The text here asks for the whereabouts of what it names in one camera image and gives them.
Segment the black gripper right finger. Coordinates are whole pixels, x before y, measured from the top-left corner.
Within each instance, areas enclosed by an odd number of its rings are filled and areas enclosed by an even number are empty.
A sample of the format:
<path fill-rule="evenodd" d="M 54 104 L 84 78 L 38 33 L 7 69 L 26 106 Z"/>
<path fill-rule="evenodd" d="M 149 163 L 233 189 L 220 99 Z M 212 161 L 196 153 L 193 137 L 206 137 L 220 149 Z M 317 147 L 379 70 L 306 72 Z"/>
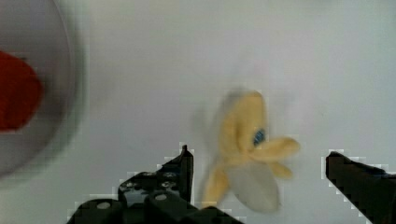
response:
<path fill-rule="evenodd" d="M 333 151 L 326 177 L 373 224 L 395 224 L 395 175 Z"/>

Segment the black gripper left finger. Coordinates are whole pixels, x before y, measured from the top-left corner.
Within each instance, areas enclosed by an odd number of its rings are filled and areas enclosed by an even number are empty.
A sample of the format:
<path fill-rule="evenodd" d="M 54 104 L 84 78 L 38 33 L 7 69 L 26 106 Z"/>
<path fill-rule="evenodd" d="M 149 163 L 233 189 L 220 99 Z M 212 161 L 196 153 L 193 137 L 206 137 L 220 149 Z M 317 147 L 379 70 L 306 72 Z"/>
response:
<path fill-rule="evenodd" d="M 82 203 L 66 224 L 243 224 L 216 207 L 191 204 L 193 165 L 184 146 L 159 170 L 123 181 L 116 200 Z"/>

